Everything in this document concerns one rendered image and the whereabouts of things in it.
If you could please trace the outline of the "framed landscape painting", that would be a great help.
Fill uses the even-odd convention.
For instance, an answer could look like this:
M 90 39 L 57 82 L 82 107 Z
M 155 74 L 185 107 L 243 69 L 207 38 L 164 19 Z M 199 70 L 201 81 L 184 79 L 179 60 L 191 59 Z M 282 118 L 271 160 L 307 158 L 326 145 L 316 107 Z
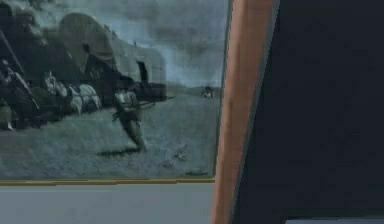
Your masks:
M 117 0 L 0 0 L 0 182 L 212 178 L 224 33 L 147 42 Z

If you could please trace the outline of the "brown wooden door frame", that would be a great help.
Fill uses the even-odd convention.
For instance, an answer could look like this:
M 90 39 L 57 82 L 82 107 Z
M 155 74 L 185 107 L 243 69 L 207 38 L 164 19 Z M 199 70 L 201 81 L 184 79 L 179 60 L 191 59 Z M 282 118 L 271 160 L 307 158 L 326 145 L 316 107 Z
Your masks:
M 251 108 L 281 0 L 232 0 L 221 127 L 209 224 L 229 224 Z

